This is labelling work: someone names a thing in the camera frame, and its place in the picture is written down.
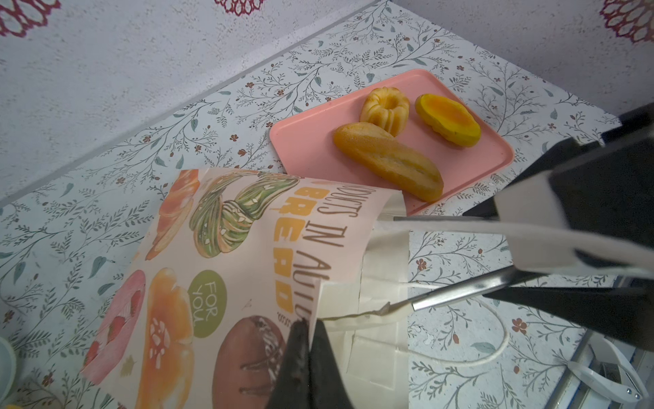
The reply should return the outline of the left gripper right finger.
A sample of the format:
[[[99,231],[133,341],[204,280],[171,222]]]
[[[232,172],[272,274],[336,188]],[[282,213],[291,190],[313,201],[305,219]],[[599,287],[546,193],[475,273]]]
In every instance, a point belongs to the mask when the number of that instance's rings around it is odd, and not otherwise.
[[[354,409],[322,320],[316,321],[309,367],[309,402],[312,409]]]

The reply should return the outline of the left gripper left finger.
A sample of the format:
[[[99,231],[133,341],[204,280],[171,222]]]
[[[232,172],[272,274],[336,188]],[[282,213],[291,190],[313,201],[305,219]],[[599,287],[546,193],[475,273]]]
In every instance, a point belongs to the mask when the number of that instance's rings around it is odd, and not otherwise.
[[[309,408],[308,322],[298,320],[291,326],[284,359],[267,409]]]

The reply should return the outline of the white alarm clock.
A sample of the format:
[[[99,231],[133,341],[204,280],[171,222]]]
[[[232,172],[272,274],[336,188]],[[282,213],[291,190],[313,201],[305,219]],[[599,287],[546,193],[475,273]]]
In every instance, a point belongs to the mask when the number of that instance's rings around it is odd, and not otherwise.
[[[0,338],[0,359],[1,359],[1,400],[5,400],[14,385],[17,372],[17,359],[14,348],[4,337]]]

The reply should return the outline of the golden bundt cake fake bread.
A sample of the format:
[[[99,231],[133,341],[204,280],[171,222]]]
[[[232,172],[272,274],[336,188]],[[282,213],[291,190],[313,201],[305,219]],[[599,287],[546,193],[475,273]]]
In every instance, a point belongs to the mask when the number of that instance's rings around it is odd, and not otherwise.
[[[359,120],[398,136],[405,129],[409,116],[410,101],[406,95],[394,87],[381,87],[366,97]]]

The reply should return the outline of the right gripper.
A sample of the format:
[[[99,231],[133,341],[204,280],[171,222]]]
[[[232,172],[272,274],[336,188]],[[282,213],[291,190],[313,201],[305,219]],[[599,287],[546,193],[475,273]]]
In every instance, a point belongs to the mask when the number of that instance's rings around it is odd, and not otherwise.
[[[466,216],[395,216],[375,222],[383,231],[500,234],[517,268],[387,303],[378,313],[483,296],[536,308],[653,351],[652,285],[521,286],[542,274],[653,277],[653,106],[627,112],[619,121],[600,142],[569,138],[556,143]]]

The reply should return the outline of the small yellow fake bread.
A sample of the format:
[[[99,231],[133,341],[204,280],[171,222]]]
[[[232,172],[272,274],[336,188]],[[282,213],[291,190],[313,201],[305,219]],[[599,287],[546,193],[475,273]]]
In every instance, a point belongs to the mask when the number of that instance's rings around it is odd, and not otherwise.
[[[417,98],[416,110],[421,120],[446,141],[463,148],[471,148],[480,141],[480,124],[459,102],[425,94]]]

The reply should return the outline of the long baguette fake bread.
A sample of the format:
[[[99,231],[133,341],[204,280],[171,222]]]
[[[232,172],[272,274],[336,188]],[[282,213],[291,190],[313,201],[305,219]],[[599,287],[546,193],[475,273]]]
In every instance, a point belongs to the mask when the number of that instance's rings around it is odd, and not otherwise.
[[[333,141],[351,160],[418,199],[441,199],[444,181],[434,162],[384,129],[366,122],[345,124],[335,130]]]

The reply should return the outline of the printed paper bag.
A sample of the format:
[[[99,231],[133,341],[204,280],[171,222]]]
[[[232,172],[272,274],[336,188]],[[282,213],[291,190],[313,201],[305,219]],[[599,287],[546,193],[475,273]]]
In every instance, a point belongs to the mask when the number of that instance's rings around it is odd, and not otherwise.
[[[128,408],[262,408],[291,326],[407,298],[396,190],[183,170],[117,290],[82,375]]]

